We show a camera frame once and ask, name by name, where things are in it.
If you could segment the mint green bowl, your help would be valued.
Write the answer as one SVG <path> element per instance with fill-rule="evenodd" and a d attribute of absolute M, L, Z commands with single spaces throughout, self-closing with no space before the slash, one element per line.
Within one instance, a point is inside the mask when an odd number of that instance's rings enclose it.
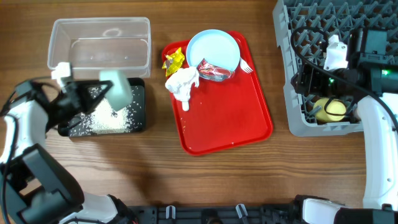
<path fill-rule="evenodd" d="M 132 90 L 127 77 L 120 70 L 103 70 L 100 81 L 110 81 L 113 85 L 105 97 L 113 110 L 119 111 L 132 103 Z"/>

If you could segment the yellow snack wrapper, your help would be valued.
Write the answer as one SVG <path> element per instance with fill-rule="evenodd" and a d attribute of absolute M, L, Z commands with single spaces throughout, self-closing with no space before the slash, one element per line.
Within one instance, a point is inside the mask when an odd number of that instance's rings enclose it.
<path fill-rule="evenodd" d="M 176 73 L 178 69 L 180 69 L 185 61 L 185 56 L 182 52 L 182 48 L 179 47 L 174 53 L 171 55 L 165 56 L 166 60 L 164 61 L 162 68 L 165 69 L 165 76 L 169 77 L 172 74 Z"/>

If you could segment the white napkin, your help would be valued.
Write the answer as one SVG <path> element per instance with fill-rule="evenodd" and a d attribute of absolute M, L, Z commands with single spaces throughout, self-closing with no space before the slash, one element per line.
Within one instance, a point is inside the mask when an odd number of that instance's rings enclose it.
<path fill-rule="evenodd" d="M 174 98 L 181 102 L 190 100 L 192 85 L 199 87 L 199 72 L 196 67 L 179 68 L 165 82 L 165 87 L 174 95 Z"/>

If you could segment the red foil snack wrapper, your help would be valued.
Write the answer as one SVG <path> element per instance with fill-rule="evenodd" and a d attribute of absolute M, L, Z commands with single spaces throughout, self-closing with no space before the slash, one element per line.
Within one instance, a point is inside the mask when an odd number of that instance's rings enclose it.
<path fill-rule="evenodd" d="M 222 82 L 234 76 L 234 72 L 208 63 L 203 59 L 197 66 L 199 75 L 214 82 Z"/>

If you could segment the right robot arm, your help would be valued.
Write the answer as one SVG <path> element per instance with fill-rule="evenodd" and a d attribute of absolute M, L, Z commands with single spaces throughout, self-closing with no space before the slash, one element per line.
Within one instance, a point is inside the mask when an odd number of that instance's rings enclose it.
<path fill-rule="evenodd" d="M 328 72 L 305 64 L 292 78 L 295 91 L 353 96 L 363 124 L 366 186 L 362 208 L 306 198 L 305 223 L 397 223 L 397 66 L 364 63 Z"/>

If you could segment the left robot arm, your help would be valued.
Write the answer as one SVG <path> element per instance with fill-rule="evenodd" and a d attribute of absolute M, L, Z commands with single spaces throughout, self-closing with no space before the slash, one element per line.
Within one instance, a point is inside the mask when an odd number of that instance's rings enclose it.
<path fill-rule="evenodd" d="M 16 86 L 1 111 L 7 124 L 1 155 L 1 211 L 6 223 L 139 223 L 115 196 L 85 193 L 45 148 L 50 129 L 65 133 L 70 120 L 94 111 L 115 86 L 111 80 L 67 81 L 52 101 L 41 82 L 26 80 Z"/>

